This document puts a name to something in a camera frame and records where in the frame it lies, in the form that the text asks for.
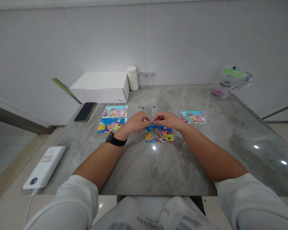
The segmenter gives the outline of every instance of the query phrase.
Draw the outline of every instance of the forearm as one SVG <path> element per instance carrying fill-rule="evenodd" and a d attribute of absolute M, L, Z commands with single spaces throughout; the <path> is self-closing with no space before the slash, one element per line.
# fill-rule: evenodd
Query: forearm
<path fill-rule="evenodd" d="M 128 133 L 121 127 L 114 133 L 114 137 L 121 141 L 128 138 Z M 73 174 L 79 175 L 93 182 L 98 191 L 110 175 L 123 147 L 112 145 L 105 142 L 96 149 Z"/>
<path fill-rule="evenodd" d="M 239 161 L 192 125 L 184 123 L 178 131 L 213 183 L 248 173 Z"/>

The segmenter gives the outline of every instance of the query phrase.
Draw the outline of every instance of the marble table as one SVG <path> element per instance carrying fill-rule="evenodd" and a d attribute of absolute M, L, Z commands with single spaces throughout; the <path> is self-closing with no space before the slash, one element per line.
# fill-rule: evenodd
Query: marble table
<path fill-rule="evenodd" d="M 140 111 L 138 106 L 145 106 L 145 112 L 151 118 L 159 111 L 169 111 L 177 116 L 180 111 L 204 111 L 210 124 L 195 127 L 276 194 L 288 196 L 288 143 L 235 95 L 219 100 L 210 94 L 210 89 L 211 86 L 156 86 L 130 92 L 127 117 Z M 113 104 L 97 104 L 86 123 L 75 123 L 74 118 L 69 121 L 55 142 L 66 146 L 66 152 L 40 193 L 55 194 L 74 170 L 105 141 L 107 134 L 97 134 L 96 130 L 105 107 L 109 105 Z M 172 143 L 146 143 L 144 130 L 131 134 L 100 194 L 217 195 L 214 184 L 180 133 L 175 130 L 173 133 L 175 142 Z"/>

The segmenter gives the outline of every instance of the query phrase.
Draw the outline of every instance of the cardboard box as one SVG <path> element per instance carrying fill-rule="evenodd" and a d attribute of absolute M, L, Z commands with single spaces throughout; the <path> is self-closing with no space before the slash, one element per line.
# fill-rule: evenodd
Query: cardboard box
<path fill-rule="evenodd" d="M 85 73 L 69 89 L 81 103 L 127 103 L 127 72 Z"/>

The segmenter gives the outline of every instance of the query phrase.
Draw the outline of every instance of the smartphone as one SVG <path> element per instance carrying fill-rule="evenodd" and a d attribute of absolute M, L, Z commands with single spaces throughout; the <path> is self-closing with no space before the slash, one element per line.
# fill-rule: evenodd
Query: smartphone
<path fill-rule="evenodd" d="M 95 104 L 95 102 L 85 103 L 76 118 L 74 119 L 74 122 L 86 122 L 89 119 Z"/>

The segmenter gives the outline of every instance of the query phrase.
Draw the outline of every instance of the green lid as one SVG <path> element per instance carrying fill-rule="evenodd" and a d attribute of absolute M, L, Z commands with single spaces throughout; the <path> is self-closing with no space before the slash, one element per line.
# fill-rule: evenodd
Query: green lid
<path fill-rule="evenodd" d="M 249 76 L 249 74 L 233 68 L 226 68 L 224 72 L 234 78 L 247 78 Z"/>

